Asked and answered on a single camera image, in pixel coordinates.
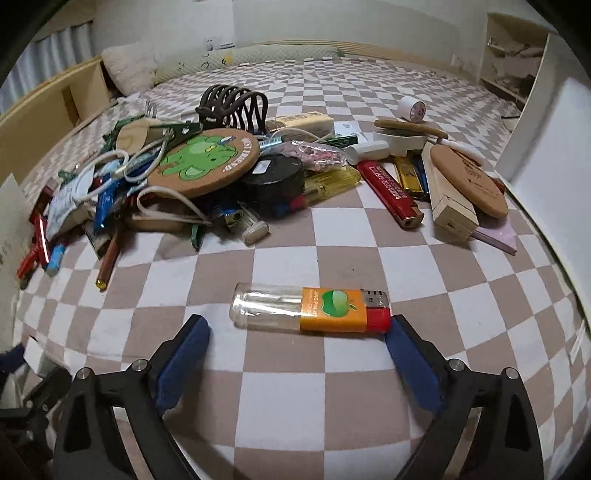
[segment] brown pencil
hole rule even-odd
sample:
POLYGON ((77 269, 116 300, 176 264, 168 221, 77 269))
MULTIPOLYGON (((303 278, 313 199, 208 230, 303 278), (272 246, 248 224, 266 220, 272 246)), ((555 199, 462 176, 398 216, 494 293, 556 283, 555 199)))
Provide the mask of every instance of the brown pencil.
POLYGON ((125 234, 124 230, 125 228, 123 223, 118 222, 117 226, 115 227, 115 234, 113 235, 113 238, 109 244, 109 248, 107 248, 107 252, 103 257, 103 263, 100 265, 99 274, 96 277, 95 285, 100 291, 105 291, 107 289, 107 285, 111 279, 113 268, 115 268, 115 263, 117 262, 117 258, 121 252, 121 245, 123 243, 123 237, 125 234))

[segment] wooden oval object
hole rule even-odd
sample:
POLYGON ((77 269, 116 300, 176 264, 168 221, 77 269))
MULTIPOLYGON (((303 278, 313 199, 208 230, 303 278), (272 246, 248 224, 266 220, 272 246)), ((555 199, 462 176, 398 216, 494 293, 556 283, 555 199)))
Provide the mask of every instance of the wooden oval object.
POLYGON ((378 128, 384 128, 386 130, 407 130, 410 132, 433 135, 434 137, 438 138, 449 138, 447 132, 435 127, 431 127, 429 124, 424 122, 420 124, 412 124, 411 122, 405 122, 404 120, 397 120, 395 118, 378 118, 374 122, 374 125, 378 128))
POLYGON ((493 218, 507 216, 505 196, 475 163, 443 145, 432 146, 431 160, 449 183, 484 213, 493 218))
POLYGON ((258 140, 235 128, 214 128, 173 148, 148 177, 161 186, 194 198, 225 187, 244 175, 259 156, 258 140))
POLYGON ((162 130, 149 128, 150 125, 159 125, 162 122, 156 118, 143 117, 125 125, 117 135, 116 148, 125 150, 129 156, 135 155, 145 145, 162 137, 162 130))

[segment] checkered bedsheet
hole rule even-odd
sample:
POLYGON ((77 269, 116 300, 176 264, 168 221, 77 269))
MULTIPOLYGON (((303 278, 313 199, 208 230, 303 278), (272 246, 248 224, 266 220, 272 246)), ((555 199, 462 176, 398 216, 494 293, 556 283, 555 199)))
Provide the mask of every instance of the checkered bedsheet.
MULTIPOLYGON (((179 118, 205 88, 231 83, 265 92, 269 117, 326 112, 372 139, 376 116, 395 116, 407 94, 493 169, 509 134, 510 104, 464 80, 376 60, 324 59, 239 66, 172 80, 146 94, 159 115, 179 118)), ((101 145, 128 106, 116 106, 30 175, 32 202, 48 177, 101 145)), ((293 335, 235 329, 228 308, 238 281, 375 288, 393 313, 447 358, 499 373, 516 367, 534 408, 548 478, 560 472, 591 424, 591 341, 568 352, 582 324, 576 297, 545 242, 510 202, 518 234, 512 257, 480 242, 446 242, 430 205, 414 232, 401 230, 364 183, 271 225, 253 248, 208 235, 190 242, 138 234, 106 293, 86 240, 67 250, 53 280, 38 270, 22 293, 15 341, 34 335, 72 372, 126 368, 149 358, 192 313, 211 325, 202 371, 166 422, 202 478, 391 480, 418 445, 430 417, 409 403, 380 338, 293 335)), ((121 432, 141 479, 150 478, 124 414, 121 432)))

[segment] bolt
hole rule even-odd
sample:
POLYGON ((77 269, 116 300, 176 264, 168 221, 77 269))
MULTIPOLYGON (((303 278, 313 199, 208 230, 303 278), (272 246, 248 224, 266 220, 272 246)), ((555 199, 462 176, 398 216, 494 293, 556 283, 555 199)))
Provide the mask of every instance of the bolt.
POLYGON ((84 380, 89 375, 90 375, 90 368, 88 368, 88 367, 80 368, 78 370, 78 373, 76 374, 76 376, 78 378, 80 378, 80 380, 84 380))
POLYGON ((515 370, 515 368, 511 368, 511 367, 509 367, 507 370, 505 370, 505 375, 512 380, 516 380, 517 378, 519 378, 519 372, 517 370, 515 370))
POLYGON ((131 369, 136 372, 141 372, 142 370, 145 370, 145 368, 147 366, 148 366, 148 361, 143 358, 140 358, 131 364, 131 369))
POLYGON ((462 362, 459 358, 452 358, 449 361, 449 366, 452 368, 452 370, 455 370, 456 372, 461 372, 466 368, 466 364, 462 362))

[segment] white cord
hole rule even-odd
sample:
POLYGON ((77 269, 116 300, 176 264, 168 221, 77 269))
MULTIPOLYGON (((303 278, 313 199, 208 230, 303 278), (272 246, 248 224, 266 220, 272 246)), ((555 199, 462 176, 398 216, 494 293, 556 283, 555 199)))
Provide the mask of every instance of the white cord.
POLYGON ((161 220, 170 220, 173 222, 181 222, 181 223, 202 223, 204 225, 211 225, 212 223, 208 220, 207 216, 203 214, 201 210, 199 210, 191 200, 185 197, 185 195, 180 194, 175 190, 168 189, 166 187, 147 187, 141 190, 138 193, 138 198, 136 200, 138 210, 142 212, 144 215, 150 216, 152 218, 159 218, 161 220), (180 202, 183 202, 191 211, 195 212, 195 216, 189 215, 176 215, 175 213, 167 213, 167 212, 157 212, 154 210, 149 210, 144 207, 140 199, 149 193, 156 193, 162 194, 164 193, 167 196, 173 197, 180 202))
POLYGON ((314 141, 312 143, 318 143, 318 142, 322 142, 323 140, 326 140, 327 138, 330 138, 333 136, 332 133, 329 133, 323 137, 317 137, 316 135, 314 135, 313 133, 310 133, 306 130, 302 130, 301 128, 295 128, 295 127, 281 127, 279 130, 276 130, 275 132, 273 132, 273 134, 271 135, 271 138, 275 138, 278 137, 282 132, 298 132, 301 134, 306 134, 309 135, 310 137, 314 138, 314 141))
POLYGON ((160 164, 160 161, 162 160, 162 157, 164 155, 164 151, 166 150, 167 144, 168 144, 168 139, 166 136, 164 136, 164 137, 159 138, 158 140, 155 140, 152 143, 149 143, 148 145, 146 145, 139 152, 137 152, 133 157, 131 157, 131 159, 128 163, 124 164, 123 177, 130 183, 139 183, 139 182, 143 181, 144 179, 147 179, 150 176, 150 174, 154 170, 156 170, 156 168, 160 164), (158 155, 156 156, 156 158, 154 160, 152 160, 152 164, 149 166, 149 168, 145 172, 141 173, 140 175, 137 175, 136 177, 130 177, 129 175, 127 175, 129 168, 134 167, 134 161, 140 155, 146 153, 147 151, 152 150, 153 148, 157 147, 160 144, 162 144, 162 146, 160 147, 160 152, 158 152, 158 155))
MULTIPOLYGON (((82 169, 82 171, 78 174, 78 178, 81 179, 91 168, 94 168, 95 165, 98 165, 99 163, 103 163, 106 160, 110 160, 111 158, 120 158, 120 157, 123 157, 123 164, 126 164, 129 161, 129 154, 125 150, 111 150, 111 151, 108 151, 107 153, 103 153, 102 155, 99 155, 94 160, 92 160, 88 165, 86 165, 82 169)), ((111 185, 111 183, 113 183, 114 181, 115 180, 113 178, 110 178, 109 180, 104 182, 104 184, 102 184, 100 187, 98 187, 96 190, 92 190, 91 192, 88 192, 88 193, 81 195, 81 196, 74 195, 73 196, 74 202, 76 202, 76 203, 87 202, 95 195, 99 195, 99 194, 103 193, 107 188, 109 188, 109 185, 111 185)))

